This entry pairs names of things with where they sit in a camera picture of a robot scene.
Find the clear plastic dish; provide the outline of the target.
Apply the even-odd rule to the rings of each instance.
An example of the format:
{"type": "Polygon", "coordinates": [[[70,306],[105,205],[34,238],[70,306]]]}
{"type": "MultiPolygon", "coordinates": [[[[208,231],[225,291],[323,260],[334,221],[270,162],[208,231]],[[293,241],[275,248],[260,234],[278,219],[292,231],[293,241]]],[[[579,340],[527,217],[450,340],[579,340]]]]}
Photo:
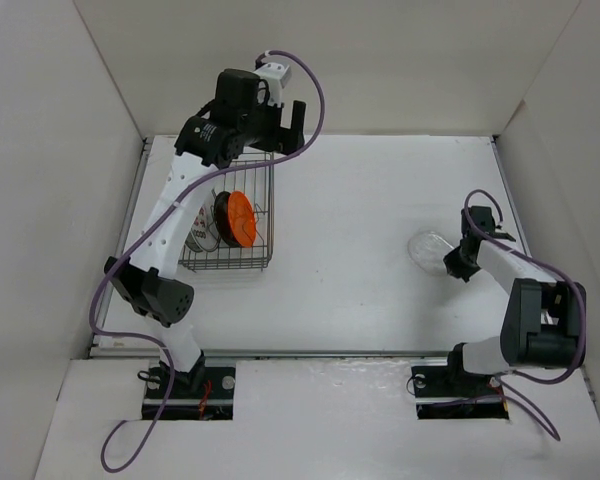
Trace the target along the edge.
{"type": "Polygon", "coordinates": [[[446,276],[444,257],[454,246],[436,231],[420,231],[407,243],[407,252],[417,267],[432,276],[446,276]]]}

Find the orange plate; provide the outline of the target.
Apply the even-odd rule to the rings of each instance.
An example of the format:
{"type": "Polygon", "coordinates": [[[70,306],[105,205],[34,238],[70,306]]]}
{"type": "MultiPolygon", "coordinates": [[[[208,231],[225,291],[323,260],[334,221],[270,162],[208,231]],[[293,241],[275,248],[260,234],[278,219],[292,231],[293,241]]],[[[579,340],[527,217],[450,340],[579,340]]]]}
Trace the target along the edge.
{"type": "Polygon", "coordinates": [[[228,216],[231,230],[240,247],[251,248],[256,240],[256,218],[248,197],[239,191],[230,194],[228,216]]]}

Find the black small plate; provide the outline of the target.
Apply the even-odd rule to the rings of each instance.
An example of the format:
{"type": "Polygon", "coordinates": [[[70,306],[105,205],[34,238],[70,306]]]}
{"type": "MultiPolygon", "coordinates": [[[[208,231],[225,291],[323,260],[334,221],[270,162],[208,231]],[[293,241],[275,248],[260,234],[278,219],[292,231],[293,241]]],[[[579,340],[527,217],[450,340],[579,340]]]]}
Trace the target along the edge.
{"type": "Polygon", "coordinates": [[[221,240],[229,247],[237,248],[239,244],[236,242],[235,236],[231,230],[228,216],[228,201],[230,193],[222,191],[216,195],[214,201],[214,220],[216,229],[221,240]]]}

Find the white plate red characters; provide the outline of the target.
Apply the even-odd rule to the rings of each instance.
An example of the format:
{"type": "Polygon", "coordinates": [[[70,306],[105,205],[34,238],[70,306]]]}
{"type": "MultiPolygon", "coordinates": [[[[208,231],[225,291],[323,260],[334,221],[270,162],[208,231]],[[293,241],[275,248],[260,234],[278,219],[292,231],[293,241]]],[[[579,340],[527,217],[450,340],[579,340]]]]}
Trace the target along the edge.
{"type": "Polygon", "coordinates": [[[219,247],[220,236],[216,229],[213,206],[214,197],[210,196],[200,207],[191,226],[189,234],[193,236],[198,245],[198,251],[196,253],[211,253],[216,251],[219,247]]]}

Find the green rimmed white plate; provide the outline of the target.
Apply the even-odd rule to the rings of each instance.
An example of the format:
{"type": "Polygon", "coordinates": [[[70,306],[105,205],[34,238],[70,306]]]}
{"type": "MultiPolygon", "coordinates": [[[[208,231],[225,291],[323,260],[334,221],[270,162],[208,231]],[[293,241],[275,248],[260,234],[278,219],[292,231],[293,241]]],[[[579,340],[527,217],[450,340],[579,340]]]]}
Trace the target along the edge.
{"type": "Polygon", "coordinates": [[[185,245],[191,251],[194,251],[194,252],[198,251],[198,245],[191,234],[187,235],[187,237],[185,239],[185,245]]]}

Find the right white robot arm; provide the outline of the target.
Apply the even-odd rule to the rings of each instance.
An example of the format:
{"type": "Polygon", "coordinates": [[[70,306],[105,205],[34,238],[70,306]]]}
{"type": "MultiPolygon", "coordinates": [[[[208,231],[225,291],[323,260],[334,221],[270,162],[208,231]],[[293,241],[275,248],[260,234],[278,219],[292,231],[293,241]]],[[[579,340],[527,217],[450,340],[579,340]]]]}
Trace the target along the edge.
{"type": "Polygon", "coordinates": [[[488,273],[508,295],[500,333],[459,343],[442,381],[463,394],[479,377],[516,375],[535,383],[565,381],[585,358],[586,289],[557,268],[528,257],[511,242],[465,236],[443,259],[449,276],[465,282],[488,273]]]}

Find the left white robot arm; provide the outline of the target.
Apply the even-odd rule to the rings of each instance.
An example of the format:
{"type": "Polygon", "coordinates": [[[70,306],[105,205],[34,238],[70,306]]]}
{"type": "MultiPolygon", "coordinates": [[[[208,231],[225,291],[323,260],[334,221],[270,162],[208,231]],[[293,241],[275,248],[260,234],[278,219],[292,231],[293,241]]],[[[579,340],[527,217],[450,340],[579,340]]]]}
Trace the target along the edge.
{"type": "Polygon", "coordinates": [[[229,168],[246,148],[287,155],[303,146],[305,103],[294,102],[290,127],[281,124],[282,94],[290,78],[290,66],[274,62],[253,72],[226,69],[219,74],[214,98],[185,122],[175,141],[169,174],[142,233],[145,241],[113,275],[116,291],[149,320],[165,346],[161,368],[181,396],[193,396],[203,387],[204,355],[184,320],[194,290],[177,280],[176,271],[213,184],[207,181],[191,193],[185,189],[229,168]]]}

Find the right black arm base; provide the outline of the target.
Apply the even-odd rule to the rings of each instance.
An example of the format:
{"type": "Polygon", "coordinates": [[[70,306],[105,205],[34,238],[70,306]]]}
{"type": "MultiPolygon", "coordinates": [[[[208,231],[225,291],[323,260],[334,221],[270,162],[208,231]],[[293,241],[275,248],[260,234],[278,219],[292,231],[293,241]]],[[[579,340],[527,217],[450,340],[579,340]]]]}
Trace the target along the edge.
{"type": "Polygon", "coordinates": [[[508,420],[503,389],[489,375],[453,377],[447,365],[411,366],[407,391],[419,420],[508,420]]]}

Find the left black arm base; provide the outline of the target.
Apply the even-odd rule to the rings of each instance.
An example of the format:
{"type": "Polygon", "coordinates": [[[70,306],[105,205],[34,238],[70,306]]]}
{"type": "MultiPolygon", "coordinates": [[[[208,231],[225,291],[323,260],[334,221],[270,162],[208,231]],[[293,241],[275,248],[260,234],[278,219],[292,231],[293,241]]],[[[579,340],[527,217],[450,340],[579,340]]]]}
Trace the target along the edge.
{"type": "MultiPolygon", "coordinates": [[[[140,370],[137,378],[145,383],[141,418],[152,420],[159,410],[169,380],[165,365],[140,370]]],[[[236,368],[206,366],[186,385],[180,379],[174,383],[161,420],[229,421],[233,419],[236,368]]]]}

